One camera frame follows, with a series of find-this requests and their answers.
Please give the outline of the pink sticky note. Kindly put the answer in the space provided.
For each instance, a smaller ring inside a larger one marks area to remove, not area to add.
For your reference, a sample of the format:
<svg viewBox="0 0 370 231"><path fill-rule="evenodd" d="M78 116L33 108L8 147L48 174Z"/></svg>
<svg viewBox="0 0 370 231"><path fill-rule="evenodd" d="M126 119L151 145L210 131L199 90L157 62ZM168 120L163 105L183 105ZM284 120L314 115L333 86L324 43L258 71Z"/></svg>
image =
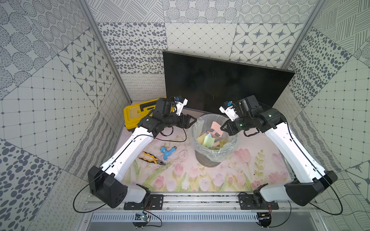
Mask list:
<svg viewBox="0 0 370 231"><path fill-rule="evenodd" d="M212 122L211 129L213 129L215 133L222 136L223 131L221 130L221 126L217 122L215 122L215 121Z"/></svg>

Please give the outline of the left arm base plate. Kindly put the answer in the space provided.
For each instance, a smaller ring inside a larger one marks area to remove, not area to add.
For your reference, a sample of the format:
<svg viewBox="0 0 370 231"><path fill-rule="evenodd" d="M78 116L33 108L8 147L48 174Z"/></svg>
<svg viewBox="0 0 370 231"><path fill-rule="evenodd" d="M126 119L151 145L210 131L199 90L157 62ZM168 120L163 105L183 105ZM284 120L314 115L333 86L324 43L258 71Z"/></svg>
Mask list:
<svg viewBox="0 0 370 231"><path fill-rule="evenodd" d="M164 195L148 194L140 203L126 202L124 210L162 210Z"/></svg>

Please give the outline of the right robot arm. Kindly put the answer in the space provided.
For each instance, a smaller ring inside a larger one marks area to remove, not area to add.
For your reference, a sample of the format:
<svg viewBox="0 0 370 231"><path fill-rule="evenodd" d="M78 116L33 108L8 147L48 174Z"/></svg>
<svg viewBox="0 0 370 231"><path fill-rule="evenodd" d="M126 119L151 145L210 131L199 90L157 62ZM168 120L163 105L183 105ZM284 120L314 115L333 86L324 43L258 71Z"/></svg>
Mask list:
<svg viewBox="0 0 370 231"><path fill-rule="evenodd" d="M230 136L250 129L265 134L294 172L295 178L291 182L264 184L255 189L253 199L257 206L263 202L291 200L304 207L337 181L337 175L325 170L296 139L285 116L274 108L261 106L255 96L241 99L236 104L225 102L219 110L229 118L221 126L222 131Z"/></svg>

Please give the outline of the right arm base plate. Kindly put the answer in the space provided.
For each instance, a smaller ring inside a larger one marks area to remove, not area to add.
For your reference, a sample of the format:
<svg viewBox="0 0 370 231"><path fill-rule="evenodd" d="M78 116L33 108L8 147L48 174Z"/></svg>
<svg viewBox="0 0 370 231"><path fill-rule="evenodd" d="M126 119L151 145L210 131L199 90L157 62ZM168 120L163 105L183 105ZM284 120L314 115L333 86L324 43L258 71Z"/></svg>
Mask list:
<svg viewBox="0 0 370 231"><path fill-rule="evenodd" d="M267 202L262 197L254 194L239 194L238 200L241 210L278 210L276 202Z"/></svg>

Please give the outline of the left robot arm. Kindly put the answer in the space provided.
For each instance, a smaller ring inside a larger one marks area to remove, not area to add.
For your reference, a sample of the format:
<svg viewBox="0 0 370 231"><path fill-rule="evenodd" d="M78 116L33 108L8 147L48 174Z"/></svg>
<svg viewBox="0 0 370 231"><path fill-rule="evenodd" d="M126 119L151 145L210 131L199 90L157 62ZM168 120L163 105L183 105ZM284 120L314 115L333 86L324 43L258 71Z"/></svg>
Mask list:
<svg viewBox="0 0 370 231"><path fill-rule="evenodd" d="M182 96L159 98L155 108L137 124L128 141L100 167L93 166L88 171L90 193L110 208L121 203L136 203L146 208L150 200L150 190L140 185L121 183L131 164L143 150L165 128L190 128L197 120L184 115L182 110L188 100Z"/></svg>

